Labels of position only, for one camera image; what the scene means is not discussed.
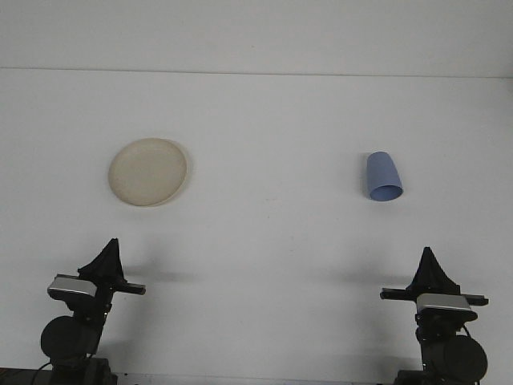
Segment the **plate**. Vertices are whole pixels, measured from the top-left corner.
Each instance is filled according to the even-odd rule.
[[[187,175],[182,150],[166,139],[146,138],[130,143],[109,168],[109,185],[123,202],[135,206],[161,205],[179,190]]]

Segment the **cup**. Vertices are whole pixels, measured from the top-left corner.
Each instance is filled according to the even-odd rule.
[[[373,201],[392,201],[401,196],[398,170],[386,152],[374,152],[367,158],[367,190]]]

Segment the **upside-down cup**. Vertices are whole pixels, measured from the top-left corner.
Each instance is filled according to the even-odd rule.
[[[398,170],[386,152],[375,152],[367,158],[367,190],[373,201],[392,201],[401,196]]]

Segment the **blue cup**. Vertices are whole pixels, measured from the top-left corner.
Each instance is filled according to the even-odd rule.
[[[386,152],[375,152],[367,158],[367,190],[374,201],[392,201],[401,196],[398,170]]]

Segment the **beige plate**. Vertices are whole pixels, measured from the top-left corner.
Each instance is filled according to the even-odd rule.
[[[137,140],[115,156],[109,185],[124,202],[136,206],[160,205],[180,188],[187,174],[182,151],[169,140]]]

